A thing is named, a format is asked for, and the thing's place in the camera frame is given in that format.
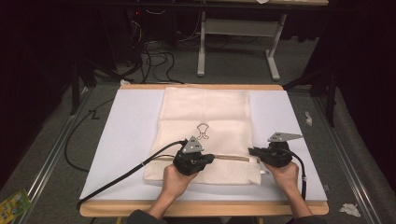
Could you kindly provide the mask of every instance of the metal bracket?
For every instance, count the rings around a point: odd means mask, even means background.
[[[274,133],[270,138],[268,138],[268,142],[286,142],[302,137],[303,136],[301,134],[296,133]]]
[[[183,153],[193,153],[193,152],[200,152],[204,151],[201,143],[196,139],[196,137],[192,136],[186,146],[183,147]]]

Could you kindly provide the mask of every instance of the person's arm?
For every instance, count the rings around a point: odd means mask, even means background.
[[[296,163],[291,162],[287,166],[280,168],[268,164],[264,165],[273,174],[275,182],[288,198],[291,212],[295,218],[294,223],[326,223],[323,219],[313,216],[311,210],[301,196],[297,187],[299,167]]]
[[[198,175],[183,175],[178,172],[175,165],[169,165],[163,170],[163,189],[154,204],[148,211],[134,211],[128,217],[128,224],[145,223],[160,224],[166,223],[161,221],[163,214],[168,207],[186,191],[190,182]]]

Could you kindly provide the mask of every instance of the white tote bag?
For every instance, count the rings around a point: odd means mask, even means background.
[[[213,185],[260,184],[260,161],[248,154],[252,147],[252,125],[248,91],[220,91],[195,88],[166,88],[154,154],[170,143],[195,136],[203,154],[215,159],[195,177],[193,183]],[[177,154],[181,145],[163,155]],[[173,158],[159,158],[146,165],[146,180],[162,180],[163,169]]]

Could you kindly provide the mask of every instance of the sleeve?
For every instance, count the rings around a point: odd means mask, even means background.
[[[293,224],[326,224],[326,220],[321,217],[299,217],[294,219]]]
[[[166,221],[158,220],[155,217],[143,212],[142,210],[134,210],[127,219],[127,224],[166,224]]]

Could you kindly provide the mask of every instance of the printed logo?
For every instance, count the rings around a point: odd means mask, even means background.
[[[208,139],[209,136],[206,135],[206,130],[209,128],[209,125],[205,123],[201,123],[200,125],[197,126],[197,129],[199,130],[199,136],[197,137],[198,140],[201,139]]]

